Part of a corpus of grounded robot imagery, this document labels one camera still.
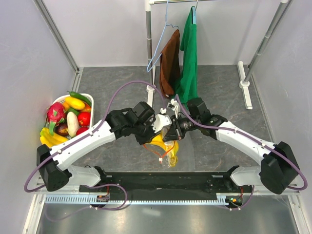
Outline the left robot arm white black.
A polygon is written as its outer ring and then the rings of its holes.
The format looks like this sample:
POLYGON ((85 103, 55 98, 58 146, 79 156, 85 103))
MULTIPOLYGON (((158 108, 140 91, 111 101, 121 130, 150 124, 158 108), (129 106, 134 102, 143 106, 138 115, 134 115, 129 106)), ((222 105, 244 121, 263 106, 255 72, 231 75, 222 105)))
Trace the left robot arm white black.
POLYGON ((39 146, 37 163, 43 164, 39 173, 45 188, 53 192, 65 185, 86 185, 97 192, 105 190, 107 180, 100 167, 77 167, 73 163, 97 147, 121 137, 134 135, 140 145, 151 142, 158 134, 155 120, 153 108, 142 101, 134 108, 111 111, 105 120, 65 143, 52 148, 46 144, 39 146))

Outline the white radish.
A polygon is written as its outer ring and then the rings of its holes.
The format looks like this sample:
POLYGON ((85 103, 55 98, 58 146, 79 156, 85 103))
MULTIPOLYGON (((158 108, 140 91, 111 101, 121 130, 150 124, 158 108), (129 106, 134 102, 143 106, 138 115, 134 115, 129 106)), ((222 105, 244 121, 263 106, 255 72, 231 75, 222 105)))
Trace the white radish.
POLYGON ((70 137, 75 137, 79 129, 78 118, 73 112, 67 114, 68 134, 70 137))

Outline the clear zip top bag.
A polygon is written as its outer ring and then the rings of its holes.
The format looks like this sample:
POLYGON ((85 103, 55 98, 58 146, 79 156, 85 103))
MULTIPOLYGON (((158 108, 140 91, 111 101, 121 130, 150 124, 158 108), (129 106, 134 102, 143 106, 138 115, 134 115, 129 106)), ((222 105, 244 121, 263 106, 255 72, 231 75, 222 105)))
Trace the clear zip top bag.
POLYGON ((143 147, 158 156, 158 161, 160 164, 163 164, 165 161, 167 161, 167 166, 169 168, 172 168, 175 167, 178 163, 177 153, 179 150, 179 144, 177 140, 170 140, 168 142, 165 142, 163 140, 168 130, 168 128, 162 130, 156 137, 152 139, 150 143, 144 144, 143 147), (158 151, 150 148, 150 146, 157 146, 161 148, 164 152, 159 153, 158 151))

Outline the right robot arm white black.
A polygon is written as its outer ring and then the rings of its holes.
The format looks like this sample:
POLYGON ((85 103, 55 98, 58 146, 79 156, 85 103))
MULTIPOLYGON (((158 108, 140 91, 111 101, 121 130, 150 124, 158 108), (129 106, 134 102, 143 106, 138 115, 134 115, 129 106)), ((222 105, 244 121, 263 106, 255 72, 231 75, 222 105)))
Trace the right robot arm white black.
POLYGON ((299 175, 299 166, 293 151, 287 143, 278 144, 255 137, 226 118, 211 114, 201 98, 187 103, 188 110, 172 99, 168 108, 174 111, 172 124, 163 141, 184 139, 187 132, 199 130, 203 135, 231 145, 257 163, 257 166, 234 166, 230 175, 223 179, 223 186, 229 192, 240 186, 263 185, 270 192, 280 195, 291 188, 299 175))

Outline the red dragon fruit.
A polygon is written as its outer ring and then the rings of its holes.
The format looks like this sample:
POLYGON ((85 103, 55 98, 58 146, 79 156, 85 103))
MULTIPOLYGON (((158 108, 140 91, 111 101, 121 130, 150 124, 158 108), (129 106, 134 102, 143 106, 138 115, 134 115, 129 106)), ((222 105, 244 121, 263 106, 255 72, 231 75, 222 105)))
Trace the red dragon fruit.
POLYGON ((54 128, 63 123, 66 118, 66 111, 62 103, 53 103, 46 112, 46 120, 49 123, 49 134, 54 135, 54 128))

